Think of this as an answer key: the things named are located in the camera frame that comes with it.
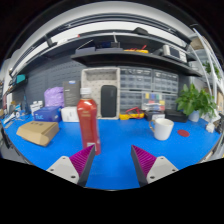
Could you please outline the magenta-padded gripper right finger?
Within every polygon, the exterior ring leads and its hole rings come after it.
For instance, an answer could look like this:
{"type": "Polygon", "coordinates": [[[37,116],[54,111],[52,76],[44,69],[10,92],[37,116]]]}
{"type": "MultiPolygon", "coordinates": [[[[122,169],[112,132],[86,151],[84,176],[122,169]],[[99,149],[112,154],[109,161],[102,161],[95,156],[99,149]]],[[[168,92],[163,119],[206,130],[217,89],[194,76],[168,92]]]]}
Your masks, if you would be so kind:
{"type": "Polygon", "coordinates": [[[141,187],[177,171],[177,168],[166,157],[156,157],[135,145],[131,146],[131,157],[141,187]]]}

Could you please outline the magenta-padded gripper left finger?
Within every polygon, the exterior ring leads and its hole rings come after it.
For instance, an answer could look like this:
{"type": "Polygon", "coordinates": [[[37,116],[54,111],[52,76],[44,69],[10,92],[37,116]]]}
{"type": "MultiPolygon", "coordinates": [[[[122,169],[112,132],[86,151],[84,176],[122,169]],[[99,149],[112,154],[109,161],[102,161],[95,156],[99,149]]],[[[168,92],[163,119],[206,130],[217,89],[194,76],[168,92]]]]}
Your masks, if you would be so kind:
{"type": "Polygon", "coordinates": [[[87,183],[94,157],[95,146],[91,145],[70,157],[61,156],[47,171],[84,187],[87,183]]]}

